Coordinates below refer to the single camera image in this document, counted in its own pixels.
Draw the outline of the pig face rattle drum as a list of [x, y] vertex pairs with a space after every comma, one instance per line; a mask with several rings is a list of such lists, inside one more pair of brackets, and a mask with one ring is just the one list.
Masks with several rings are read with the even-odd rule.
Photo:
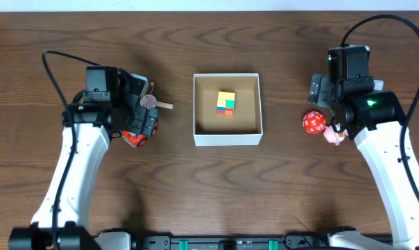
[[166, 108], [172, 110], [174, 108], [174, 105], [172, 103], [165, 103], [162, 101], [158, 101], [156, 97], [153, 95], [153, 88], [154, 88], [154, 82], [150, 82], [150, 92], [148, 94], [145, 94], [140, 99], [140, 106], [145, 107], [147, 109], [151, 108]]

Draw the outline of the red toy truck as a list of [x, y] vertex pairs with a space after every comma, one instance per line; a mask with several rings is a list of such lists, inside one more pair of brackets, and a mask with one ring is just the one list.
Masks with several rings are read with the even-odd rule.
[[[157, 128], [158, 125], [157, 122], [155, 122], [152, 133], [149, 136], [155, 135], [157, 133]], [[143, 134], [130, 133], [128, 131], [121, 131], [121, 134], [124, 140], [134, 148], [143, 146], [146, 143], [147, 138], [149, 137]]]

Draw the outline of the red ball with letters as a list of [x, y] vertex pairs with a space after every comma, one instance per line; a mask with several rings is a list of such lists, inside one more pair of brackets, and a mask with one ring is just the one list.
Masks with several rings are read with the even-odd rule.
[[302, 127], [310, 134], [322, 133], [325, 130], [325, 125], [325, 116], [318, 111], [310, 111], [302, 118]]

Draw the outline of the pink pig toy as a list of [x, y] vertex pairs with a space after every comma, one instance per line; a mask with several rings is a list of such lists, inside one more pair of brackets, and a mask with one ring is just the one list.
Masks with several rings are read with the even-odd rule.
[[339, 146], [340, 143], [344, 141], [345, 137], [348, 136], [348, 132], [344, 130], [342, 133], [336, 133], [332, 126], [328, 126], [323, 131], [323, 136], [330, 144]]

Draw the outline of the multicoloured puzzle cube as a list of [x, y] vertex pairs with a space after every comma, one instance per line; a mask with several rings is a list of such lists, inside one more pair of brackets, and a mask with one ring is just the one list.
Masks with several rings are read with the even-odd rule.
[[224, 115], [233, 115], [235, 107], [234, 92], [218, 92], [216, 112]]

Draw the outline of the white cardboard box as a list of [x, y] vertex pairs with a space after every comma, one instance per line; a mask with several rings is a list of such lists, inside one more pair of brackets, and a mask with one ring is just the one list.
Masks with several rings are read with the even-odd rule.
[[[264, 134], [258, 73], [194, 74], [193, 136], [198, 146], [256, 146]], [[220, 92], [232, 92], [233, 113]]]

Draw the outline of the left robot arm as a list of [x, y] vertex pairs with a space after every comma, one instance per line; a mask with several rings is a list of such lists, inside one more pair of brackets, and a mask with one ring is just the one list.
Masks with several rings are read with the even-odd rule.
[[157, 129], [158, 111], [141, 106], [149, 81], [108, 66], [87, 67], [87, 85], [62, 114], [62, 148], [51, 184], [30, 226], [14, 228], [9, 249], [139, 249], [129, 230], [90, 234], [89, 207], [99, 166], [115, 133], [139, 138]]

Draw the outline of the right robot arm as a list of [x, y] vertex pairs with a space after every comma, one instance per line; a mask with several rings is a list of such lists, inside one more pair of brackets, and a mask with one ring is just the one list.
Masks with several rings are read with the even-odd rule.
[[393, 249], [419, 249], [419, 165], [396, 95], [369, 72], [370, 49], [329, 49], [328, 74], [314, 74], [308, 102], [332, 112], [334, 133], [346, 133], [366, 160], [391, 226]]

